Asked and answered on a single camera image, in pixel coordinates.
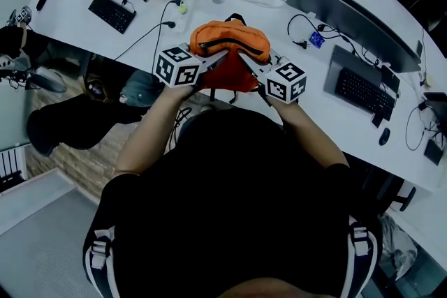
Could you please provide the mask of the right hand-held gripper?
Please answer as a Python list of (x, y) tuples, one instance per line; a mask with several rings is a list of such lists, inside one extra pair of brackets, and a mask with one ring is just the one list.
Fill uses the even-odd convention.
[(259, 64), (242, 51), (239, 51), (239, 58), (251, 74), (261, 80), (267, 96), (290, 104), (305, 92), (307, 74), (288, 58), (280, 57), (274, 65), (270, 61)]

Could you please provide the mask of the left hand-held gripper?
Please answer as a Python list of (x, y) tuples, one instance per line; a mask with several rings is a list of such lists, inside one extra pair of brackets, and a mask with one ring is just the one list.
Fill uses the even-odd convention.
[(154, 74), (170, 88), (196, 86), (199, 75), (217, 67), (228, 54), (222, 50), (210, 56), (195, 55), (186, 43), (157, 52)]

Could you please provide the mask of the orange fabric bag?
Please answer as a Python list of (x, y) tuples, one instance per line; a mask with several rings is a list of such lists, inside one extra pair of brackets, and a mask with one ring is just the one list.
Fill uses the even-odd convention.
[(243, 17), (233, 13), (224, 21), (211, 21), (196, 28), (189, 40), (189, 50), (199, 57), (209, 58), (223, 50), (228, 53), (218, 60), (213, 69), (204, 72), (198, 80), (198, 89), (208, 89), (210, 100), (215, 100), (217, 90), (233, 92), (230, 103), (237, 94), (257, 92), (263, 85), (254, 71), (240, 57), (248, 56), (256, 65), (270, 63), (271, 45), (260, 30), (246, 25)]

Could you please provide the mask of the person's right forearm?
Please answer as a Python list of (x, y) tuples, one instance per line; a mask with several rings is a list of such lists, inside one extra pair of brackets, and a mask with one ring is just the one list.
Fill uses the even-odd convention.
[(297, 104), (285, 104), (268, 97), (288, 129), (291, 129), (300, 146), (322, 167), (341, 164), (348, 166), (345, 155), (326, 133)]

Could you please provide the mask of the person's left forearm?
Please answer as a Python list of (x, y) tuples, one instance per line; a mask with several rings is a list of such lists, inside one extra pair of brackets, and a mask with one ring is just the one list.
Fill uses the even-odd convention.
[(114, 176), (139, 175), (164, 154), (170, 132), (184, 99), (193, 87), (165, 87), (120, 151)]

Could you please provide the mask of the white power strip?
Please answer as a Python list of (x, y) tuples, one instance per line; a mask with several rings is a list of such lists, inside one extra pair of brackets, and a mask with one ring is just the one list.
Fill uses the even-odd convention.
[(175, 33), (182, 33), (188, 26), (189, 19), (193, 14), (193, 8), (195, 4), (195, 0), (180, 0), (181, 3), (185, 3), (188, 7), (188, 11), (186, 14), (180, 14), (178, 9), (179, 6), (175, 4), (170, 4), (166, 13), (167, 21), (171, 21), (175, 23), (175, 26), (172, 28), (172, 31)]

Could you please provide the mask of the blue packet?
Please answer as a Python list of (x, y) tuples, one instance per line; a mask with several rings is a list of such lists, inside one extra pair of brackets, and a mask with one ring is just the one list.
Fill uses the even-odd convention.
[(324, 44), (325, 39), (319, 32), (314, 31), (309, 37), (309, 42), (316, 48), (320, 49), (322, 44)]

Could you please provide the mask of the grey closed laptop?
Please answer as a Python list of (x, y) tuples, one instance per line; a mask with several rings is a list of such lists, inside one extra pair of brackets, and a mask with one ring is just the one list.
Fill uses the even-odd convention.
[(323, 87), (325, 92), (335, 95), (335, 87), (339, 73), (343, 68), (353, 71), (377, 87), (381, 84), (381, 73), (377, 68), (367, 64), (361, 58), (351, 54), (348, 50), (336, 45), (332, 52), (328, 74)]

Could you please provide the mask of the curved dark monitor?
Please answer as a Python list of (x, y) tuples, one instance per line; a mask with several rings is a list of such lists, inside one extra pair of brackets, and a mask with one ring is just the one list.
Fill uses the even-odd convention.
[(388, 25), (354, 0), (286, 0), (348, 36), (389, 63), (397, 73), (421, 70), (420, 57)]

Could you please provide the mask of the black keyboard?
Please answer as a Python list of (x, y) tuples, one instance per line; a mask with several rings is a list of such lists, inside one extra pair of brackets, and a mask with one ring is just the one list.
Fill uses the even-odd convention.
[(125, 33), (136, 17), (135, 11), (129, 11), (113, 0), (92, 0), (88, 10), (120, 34)]
[(379, 114), (386, 121), (390, 121), (395, 99), (352, 70), (347, 68), (340, 70), (335, 94), (367, 112)]

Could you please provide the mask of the black rectangular box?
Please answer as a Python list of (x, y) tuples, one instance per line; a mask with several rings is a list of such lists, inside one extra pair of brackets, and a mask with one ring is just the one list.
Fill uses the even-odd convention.
[(381, 80), (394, 93), (399, 92), (400, 79), (388, 67), (380, 67)]

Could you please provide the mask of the person's black t-shirt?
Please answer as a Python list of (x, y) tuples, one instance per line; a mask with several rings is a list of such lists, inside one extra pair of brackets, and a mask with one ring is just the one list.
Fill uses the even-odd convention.
[(210, 112), (105, 186), (82, 263), (104, 298), (217, 298), (255, 278), (338, 297), (351, 219), (381, 238), (348, 166), (322, 167), (259, 113)]

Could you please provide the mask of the black flat drive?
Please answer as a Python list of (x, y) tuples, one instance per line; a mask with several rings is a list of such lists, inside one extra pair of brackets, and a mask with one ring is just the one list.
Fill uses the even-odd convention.
[(427, 141), (424, 156), (429, 161), (431, 161), (435, 165), (439, 165), (443, 154), (444, 154), (443, 150), (436, 144), (434, 140)]

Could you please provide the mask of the white slatted rack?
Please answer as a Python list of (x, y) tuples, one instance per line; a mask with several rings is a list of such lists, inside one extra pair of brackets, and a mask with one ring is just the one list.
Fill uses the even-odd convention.
[(24, 147), (14, 147), (0, 152), (0, 193), (27, 180)]

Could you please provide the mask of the crumpled clear plastic bag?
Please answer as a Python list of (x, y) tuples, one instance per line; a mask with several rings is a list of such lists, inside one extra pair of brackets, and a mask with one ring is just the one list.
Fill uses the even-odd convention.
[(403, 277), (416, 261), (418, 249), (412, 238), (396, 224), (393, 218), (384, 214), (380, 218), (382, 229), (382, 254), (380, 263), (391, 264), (395, 269), (395, 280)]

